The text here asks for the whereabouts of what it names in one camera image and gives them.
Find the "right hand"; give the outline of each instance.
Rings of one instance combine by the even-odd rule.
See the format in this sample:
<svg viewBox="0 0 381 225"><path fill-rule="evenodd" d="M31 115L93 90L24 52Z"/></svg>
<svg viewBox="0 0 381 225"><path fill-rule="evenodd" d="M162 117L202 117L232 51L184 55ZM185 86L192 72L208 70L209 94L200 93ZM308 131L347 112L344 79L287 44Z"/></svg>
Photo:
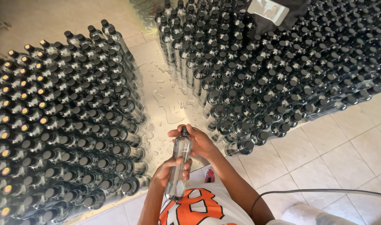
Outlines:
<svg viewBox="0 0 381 225"><path fill-rule="evenodd" d="M179 125L176 130L170 130L168 132L168 137L178 137L181 135L182 127L186 126L189 137L192 140L192 151L199 156L210 160L217 154L220 154L218 148L213 144L208 135L198 128L192 127L190 124Z"/></svg>

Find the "stack of bottles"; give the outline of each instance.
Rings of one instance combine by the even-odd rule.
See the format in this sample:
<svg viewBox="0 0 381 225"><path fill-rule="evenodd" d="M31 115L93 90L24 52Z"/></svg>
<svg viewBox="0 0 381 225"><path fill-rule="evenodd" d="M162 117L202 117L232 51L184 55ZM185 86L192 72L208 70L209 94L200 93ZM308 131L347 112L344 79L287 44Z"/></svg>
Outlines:
<svg viewBox="0 0 381 225"><path fill-rule="evenodd" d="M0 225L60 224L148 187L140 71L101 23L0 59Z"/></svg>
<svg viewBox="0 0 381 225"><path fill-rule="evenodd" d="M290 30L264 35L243 1L156 10L161 48L204 107L214 142L248 155L267 139L381 92L381 1L312 0Z"/></svg>

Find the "hand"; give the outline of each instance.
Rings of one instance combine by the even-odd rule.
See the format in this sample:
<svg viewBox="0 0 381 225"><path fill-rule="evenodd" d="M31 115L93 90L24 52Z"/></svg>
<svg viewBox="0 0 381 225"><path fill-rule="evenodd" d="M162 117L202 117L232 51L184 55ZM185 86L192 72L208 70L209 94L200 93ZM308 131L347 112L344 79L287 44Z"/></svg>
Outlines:
<svg viewBox="0 0 381 225"><path fill-rule="evenodd" d="M186 126L189 136L192 140L192 152L198 154L210 160L211 157L214 157L217 154L220 154L218 148L213 144L213 141L210 140L208 135L198 128L192 127L190 124L179 125L176 130L170 130L168 132L168 137L178 137L181 135L182 127Z"/></svg>
<svg viewBox="0 0 381 225"><path fill-rule="evenodd" d="M168 182L168 176L170 175L170 167L178 166L179 164L181 164L181 162L182 162L182 158L169 159L163 162L154 173L152 177L152 182L156 182L158 185L160 185L161 187L165 189ZM182 173L185 181L189 179L191 166L192 166L192 159L188 159L188 161L185 163L185 166L184 166L185 171Z"/></svg>

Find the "left hand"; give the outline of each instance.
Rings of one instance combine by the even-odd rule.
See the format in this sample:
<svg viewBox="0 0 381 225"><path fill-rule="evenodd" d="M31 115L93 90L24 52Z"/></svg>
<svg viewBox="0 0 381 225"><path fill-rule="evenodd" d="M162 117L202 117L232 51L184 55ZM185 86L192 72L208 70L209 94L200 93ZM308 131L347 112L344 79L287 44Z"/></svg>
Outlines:
<svg viewBox="0 0 381 225"><path fill-rule="evenodd" d="M178 166L182 162L182 158L169 159L161 164L154 173L152 177L152 182L156 182L158 185L163 187L164 189L167 186L168 176L170 175L170 167ZM188 159L185 163L184 169L185 171L182 173L184 176L184 180L187 181L189 179L190 167L192 166L192 159Z"/></svg>

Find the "red sneaker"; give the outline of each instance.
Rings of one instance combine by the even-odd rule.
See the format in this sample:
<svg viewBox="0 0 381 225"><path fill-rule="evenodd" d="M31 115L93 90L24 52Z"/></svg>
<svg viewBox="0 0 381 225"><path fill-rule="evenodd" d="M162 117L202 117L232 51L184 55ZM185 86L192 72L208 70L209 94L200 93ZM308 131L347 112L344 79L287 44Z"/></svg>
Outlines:
<svg viewBox="0 0 381 225"><path fill-rule="evenodd" d="M214 183L214 182L215 182L214 170L212 168L208 168L208 170L206 170L206 174L204 175L204 183Z"/></svg>

